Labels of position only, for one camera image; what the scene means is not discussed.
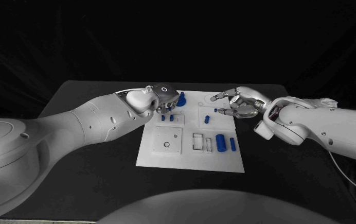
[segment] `circular hole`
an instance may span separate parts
hole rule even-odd
[[[24,139],[27,139],[30,136],[26,133],[21,133],[20,134],[20,137],[24,138]]]

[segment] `table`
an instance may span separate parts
hole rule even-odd
[[[38,117],[69,111],[92,98],[155,82],[66,81]],[[240,85],[271,99],[288,96],[275,84],[171,83],[178,90],[222,92]],[[142,126],[119,139],[72,151],[53,166],[37,190],[1,219],[98,221],[152,195],[185,189],[233,189],[281,199],[340,223],[353,223],[356,203],[325,150],[265,140],[253,127],[262,115],[234,119],[245,173],[136,167]]]

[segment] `blue object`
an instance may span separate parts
hole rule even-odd
[[[204,123],[206,123],[206,124],[209,123],[209,118],[210,118],[210,117],[209,117],[209,116],[206,116],[206,120],[204,120]]]
[[[230,145],[232,145],[232,151],[236,151],[233,138],[230,138]]]
[[[184,93],[180,92],[180,99],[177,100],[175,106],[177,106],[177,107],[181,107],[181,106],[185,104],[185,102],[187,102],[187,100],[185,100],[185,98],[184,98]]]
[[[224,137],[222,134],[216,135],[216,147],[219,152],[226,151]]]

